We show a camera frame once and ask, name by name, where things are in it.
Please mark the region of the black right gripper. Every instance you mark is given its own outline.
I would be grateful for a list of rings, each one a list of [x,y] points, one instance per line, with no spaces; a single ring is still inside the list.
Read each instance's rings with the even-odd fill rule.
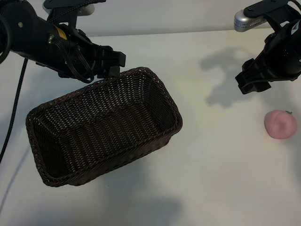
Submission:
[[[269,81],[293,81],[301,74],[301,21],[294,20],[270,38],[264,50],[236,77],[242,94],[263,92]]]

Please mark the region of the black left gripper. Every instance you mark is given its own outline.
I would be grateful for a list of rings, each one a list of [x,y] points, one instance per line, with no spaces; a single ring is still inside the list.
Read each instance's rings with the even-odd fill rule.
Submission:
[[[58,48],[66,69],[58,70],[59,77],[73,78],[83,83],[98,79],[117,78],[120,66],[125,66],[126,55],[110,46],[100,46],[83,33],[65,24],[54,26],[58,37],[48,36],[48,44]]]

